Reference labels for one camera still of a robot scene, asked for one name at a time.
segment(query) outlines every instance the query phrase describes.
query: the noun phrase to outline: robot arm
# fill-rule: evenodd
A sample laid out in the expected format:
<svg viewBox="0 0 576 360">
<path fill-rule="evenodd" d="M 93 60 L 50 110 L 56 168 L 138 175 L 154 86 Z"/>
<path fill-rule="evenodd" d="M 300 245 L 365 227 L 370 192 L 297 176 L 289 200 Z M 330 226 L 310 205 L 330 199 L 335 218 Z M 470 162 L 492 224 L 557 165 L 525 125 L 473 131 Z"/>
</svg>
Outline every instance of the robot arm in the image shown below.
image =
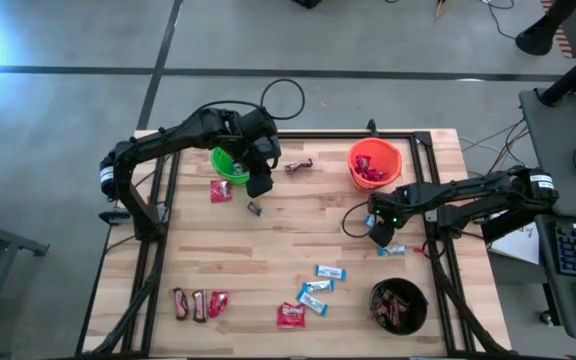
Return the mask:
<svg viewBox="0 0 576 360">
<path fill-rule="evenodd" d="M 414 215 L 437 210 L 437 228 L 456 239 L 473 219 L 508 210 L 499 220 L 516 212 L 544 212 L 559 198 L 552 178 L 539 169 L 513 167 L 479 178 L 446 184 L 409 184 L 390 194 L 374 193 L 368 198 L 368 213 L 376 216 L 369 236 L 379 246 L 390 243 Z M 446 203 L 477 199 L 462 206 Z"/>
<path fill-rule="evenodd" d="M 277 127 L 263 107 L 240 116 L 235 111 L 202 107 L 181 125 L 160 128 L 139 139 L 119 142 L 100 163 L 101 190 L 110 200 L 120 200 L 133 217 L 138 240 L 163 235 L 154 204 L 146 204 L 132 185 L 137 164 L 189 147 L 221 147 L 250 173 L 246 190 L 257 197 L 272 189 L 267 160 L 281 156 Z"/>
</svg>

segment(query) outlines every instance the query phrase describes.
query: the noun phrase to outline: concrete floor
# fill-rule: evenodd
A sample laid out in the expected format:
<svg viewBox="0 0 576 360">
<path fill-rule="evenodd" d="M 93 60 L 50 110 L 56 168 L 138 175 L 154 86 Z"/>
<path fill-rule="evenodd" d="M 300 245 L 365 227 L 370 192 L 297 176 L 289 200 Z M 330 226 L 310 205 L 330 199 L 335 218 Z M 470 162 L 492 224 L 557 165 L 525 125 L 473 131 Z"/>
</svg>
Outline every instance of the concrete floor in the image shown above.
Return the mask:
<svg viewBox="0 0 576 360">
<path fill-rule="evenodd" d="M 185 0 L 166 66 L 415 72 L 409 80 L 298 79 L 306 109 L 279 126 L 362 128 L 374 118 L 381 128 L 457 128 L 477 140 L 520 119 L 519 91 L 548 83 L 433 74 L 562 74 L 576 63 L 556 46 L 544 57 L 517 50 L 477 0 L 448 1 L 436 22 L 435 3 L 324 0 L 307 11 L 288 0 Z M 497 11 L 510 34 L 543 14 L 538 0 L 516 4 Z M 0 65 L 153 68 L 172 8 L 173 0 L 0 1 Z M 270 80 L 164 76 L 147 127 L 174 125 L 211 100 L 258 101 Z M 138 75 L 0 73 L 0 227 L 51 244 L 45 258 L 19 256 L 3 294 L 0 352 L 13 359 L 75 350 L 107 232 L 97 218 L 110 207 L 98 162 L 135 130 L 149 83 Z M 273 90 L 270 109 L 291 112 L 292 91 Z M 486 144 L 499 149 L 503 137 Z M 528 138 L 514 153 L 536 165 Z M 478 172 L 495 157 L 465 153 Z M 498 283 L 514 349 L 576 354 L 576 340 L 537 322 L 540 289 Z"/>
</svg>

